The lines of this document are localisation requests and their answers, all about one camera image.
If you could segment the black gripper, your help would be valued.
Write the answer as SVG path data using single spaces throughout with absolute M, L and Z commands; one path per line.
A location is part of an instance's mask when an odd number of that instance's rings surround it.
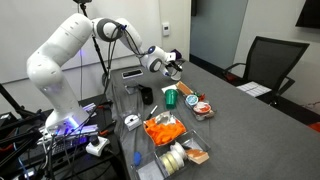
M 171 67 L 178 72 L 182 72 L 182 64 L 185 62 L 185 60 L 182 58 L 182 54 L 177 49 L 173 49 L 171 53 L 175 56 L 175 58 L 168 62 L 166 68 Z

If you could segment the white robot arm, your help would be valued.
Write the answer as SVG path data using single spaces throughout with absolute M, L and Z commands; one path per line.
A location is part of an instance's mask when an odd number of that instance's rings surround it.
M 89 48 L 88 40 L 121 41 L 148 71 L 160 72 L 175 81 L 181 78 L 182 65 L 176 54 L 158 46 L 143 50 L 142 39 L 128 20 L 90 19 L 75 13 L 35 50 L 26 63 L 29 79 L 53 105 L 53 112 L 45 121 L 48 133 L 76 130 L 89 119 L 62 72 L 63 65 L 75 56 L 86 60 L 101 56 L 97 48 Z

